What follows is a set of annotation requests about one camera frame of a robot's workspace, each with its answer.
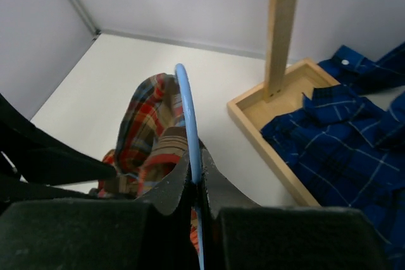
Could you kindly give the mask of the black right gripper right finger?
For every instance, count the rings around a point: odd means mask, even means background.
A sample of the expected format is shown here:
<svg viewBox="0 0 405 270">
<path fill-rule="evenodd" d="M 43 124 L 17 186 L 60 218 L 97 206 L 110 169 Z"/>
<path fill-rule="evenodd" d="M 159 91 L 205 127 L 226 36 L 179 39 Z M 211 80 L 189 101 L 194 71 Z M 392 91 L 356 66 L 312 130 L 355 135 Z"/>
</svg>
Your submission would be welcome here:
<svg viewBox="0 0 405 270">
<path fill-rule="evenodd" d="M 201 150 L 206 269 L 388 269 L 371 223 L 345 207 L 261 207 Z"/>
</svg>

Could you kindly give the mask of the light blue wire hanger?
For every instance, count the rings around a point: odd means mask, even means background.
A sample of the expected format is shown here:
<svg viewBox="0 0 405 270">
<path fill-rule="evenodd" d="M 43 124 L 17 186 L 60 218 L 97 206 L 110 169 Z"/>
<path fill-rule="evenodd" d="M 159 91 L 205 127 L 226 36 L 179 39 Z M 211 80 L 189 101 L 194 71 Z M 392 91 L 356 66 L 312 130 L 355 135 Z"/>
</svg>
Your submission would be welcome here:
<svg viewBox="0 0 405 270">
<path fill-rule="evenodd" d="M 197 132 L 197 122 L 194 110 L 194 102 L 190 89 L 189 78 L 185 66 L 181 63 L 175 65 L 175 74 L 180 87 L 180 95 L 184 112 L 185 129 L 189 148 L 190 170 L 192 183 L 199 188 L 202 178 L 201 154 L 199 147 L 199 137 Z M 199 191 L 197 190 L 194 209 L 197 214 L 197 239 L 199 245 L 199 268 L 205 269 L 204 246 L 203 246 L 203 217 L 199 203 Z"/>
</svg>

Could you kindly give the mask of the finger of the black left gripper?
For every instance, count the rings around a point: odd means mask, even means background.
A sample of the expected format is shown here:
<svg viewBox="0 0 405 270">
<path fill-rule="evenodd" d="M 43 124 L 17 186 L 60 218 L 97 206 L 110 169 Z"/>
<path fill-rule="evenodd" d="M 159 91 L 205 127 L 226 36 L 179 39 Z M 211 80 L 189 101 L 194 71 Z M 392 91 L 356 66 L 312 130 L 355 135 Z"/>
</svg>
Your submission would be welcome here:
<svg viewBox="0 0 405 270">
<path fill-rule="evenodd" d="M 1 202 L 88 199 L 62 185 L 116 178 L 114 167 L 37 128 L 1 98 Z"/>
</svg>

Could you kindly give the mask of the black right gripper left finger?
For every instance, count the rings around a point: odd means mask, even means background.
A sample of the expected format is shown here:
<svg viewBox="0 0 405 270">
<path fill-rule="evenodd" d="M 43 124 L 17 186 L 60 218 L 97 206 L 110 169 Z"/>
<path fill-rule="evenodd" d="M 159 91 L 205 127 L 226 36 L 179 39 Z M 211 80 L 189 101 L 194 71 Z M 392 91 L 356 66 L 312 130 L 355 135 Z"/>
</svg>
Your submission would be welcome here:
<svg viewBox="0 0 405 270">
<path fill-rule="evenodd" d="M 189 238 L 198 154 L 135 200 L 1 177 L 2 269 L 197 269 Z"/>
</svg>

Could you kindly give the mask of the red brown plaid shirt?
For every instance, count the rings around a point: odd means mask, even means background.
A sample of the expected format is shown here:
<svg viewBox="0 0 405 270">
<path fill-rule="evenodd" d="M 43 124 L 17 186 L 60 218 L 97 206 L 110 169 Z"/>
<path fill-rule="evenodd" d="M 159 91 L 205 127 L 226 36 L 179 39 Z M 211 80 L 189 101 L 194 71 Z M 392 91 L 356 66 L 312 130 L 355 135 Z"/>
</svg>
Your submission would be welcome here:
<svg viewBox="0 0 405 270">
<path fill-rule="evenodd" d="M 90 192 L 102 198 L 136 199 L 155 187 L 188 150 L 180 88 L 160 73 L 135 90 L 120 123 L 116 146 L 103 158 L 118 176 Z"/>
</svg>

